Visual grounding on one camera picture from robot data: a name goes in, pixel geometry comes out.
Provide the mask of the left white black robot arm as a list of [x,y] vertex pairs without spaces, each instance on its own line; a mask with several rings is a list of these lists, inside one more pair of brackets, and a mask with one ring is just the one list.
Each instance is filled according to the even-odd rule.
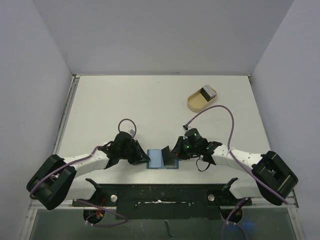
[[139,142],[124,131],[89,154],[62,158],[50,155],[26,185],[31,199],[38,200],[47,210],[53,210],[66,200],[82,199],[95,206],[102,193],[92,180],[77,181],[82,175],[109,169],[126,160],[131,165],[150,161]]

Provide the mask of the blue card holder wallet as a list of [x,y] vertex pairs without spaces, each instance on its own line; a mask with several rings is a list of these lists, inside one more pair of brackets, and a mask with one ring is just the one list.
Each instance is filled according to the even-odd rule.
[[179,160],[173,159],[173,163],[165,165],[162,151],[160,149],[148,149],[147,156],[150,158],[150,161],[146,163],[146,168],[149,170],[160,170],[160,169],[178,169]]

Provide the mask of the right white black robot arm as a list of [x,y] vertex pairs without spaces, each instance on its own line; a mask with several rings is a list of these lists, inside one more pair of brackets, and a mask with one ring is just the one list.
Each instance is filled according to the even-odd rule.
[[280,206],[298,183],[297,176],[274,151],[251,153],[231,149],[218,141],[208,141],[196,128],[179,136],[170,157],[180,160],[200,158],[216,166],[225,166],[245,172],[253,180],[235,179],[222,192],[223,200],[230,205],[243,198],[264,198]]

